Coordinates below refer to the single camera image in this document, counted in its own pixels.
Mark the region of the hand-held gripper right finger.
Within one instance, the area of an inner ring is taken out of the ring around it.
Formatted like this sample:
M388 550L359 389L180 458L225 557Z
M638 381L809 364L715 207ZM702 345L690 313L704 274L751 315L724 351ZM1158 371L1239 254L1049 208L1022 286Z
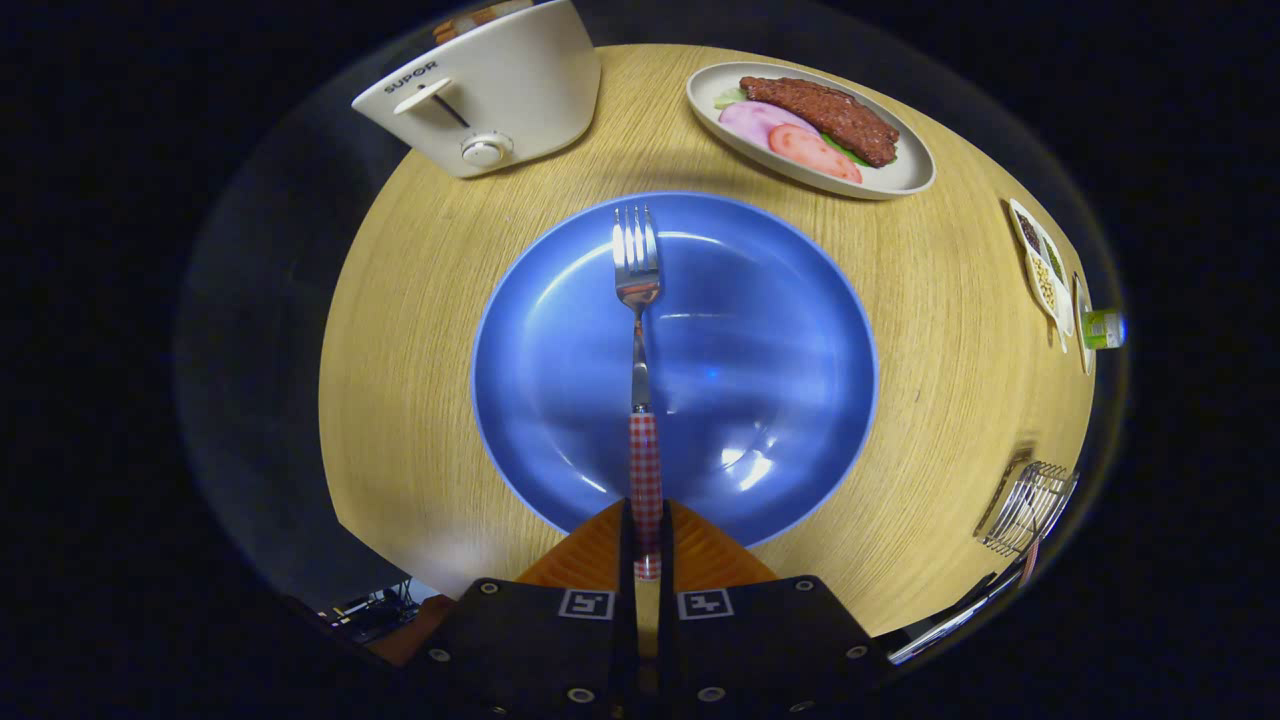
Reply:
M850 716L887 653L818 577L778 577L669 501L660 525L660 703L667 716Z

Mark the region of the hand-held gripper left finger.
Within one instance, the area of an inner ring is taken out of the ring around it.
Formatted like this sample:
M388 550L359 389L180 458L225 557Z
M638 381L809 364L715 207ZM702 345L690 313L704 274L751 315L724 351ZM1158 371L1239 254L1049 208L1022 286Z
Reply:
M634 520L611 505L520 579L476 579L415 657L428 716L614 716L636 655Z

